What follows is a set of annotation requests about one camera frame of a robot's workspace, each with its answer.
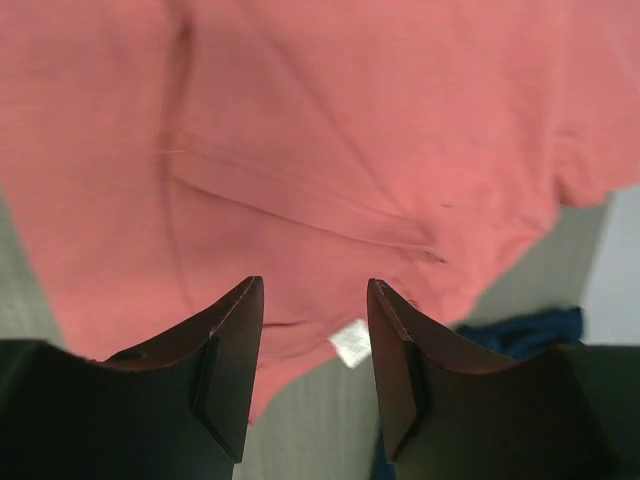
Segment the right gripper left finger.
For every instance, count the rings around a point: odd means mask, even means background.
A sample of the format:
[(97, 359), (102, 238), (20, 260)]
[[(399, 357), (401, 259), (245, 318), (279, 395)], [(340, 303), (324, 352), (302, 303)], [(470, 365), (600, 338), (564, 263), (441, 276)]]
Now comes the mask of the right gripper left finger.
[(103, 362), (4, 340), (2, 477), (230, 478), (244, 452), (263, 308), (263, 282), (249, 277)]

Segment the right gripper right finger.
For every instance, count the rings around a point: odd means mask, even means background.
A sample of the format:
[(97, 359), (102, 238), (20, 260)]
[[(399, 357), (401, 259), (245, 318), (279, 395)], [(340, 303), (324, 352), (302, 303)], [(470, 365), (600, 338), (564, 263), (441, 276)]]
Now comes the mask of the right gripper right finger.
[(635, 479), (639, 350), (485, 349), (373, 279), (367, 318), (386, 454), (401, 479)]

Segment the red t shirt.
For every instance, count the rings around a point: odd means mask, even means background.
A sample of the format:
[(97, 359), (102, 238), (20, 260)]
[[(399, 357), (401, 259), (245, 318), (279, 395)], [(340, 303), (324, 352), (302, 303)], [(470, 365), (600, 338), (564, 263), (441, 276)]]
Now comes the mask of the red t shirt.
[(265, 282), (251, 413), (370, 278), (466, 317), (639, 179), (635, 1), (5, 1), (1, 189), (104, 359)]

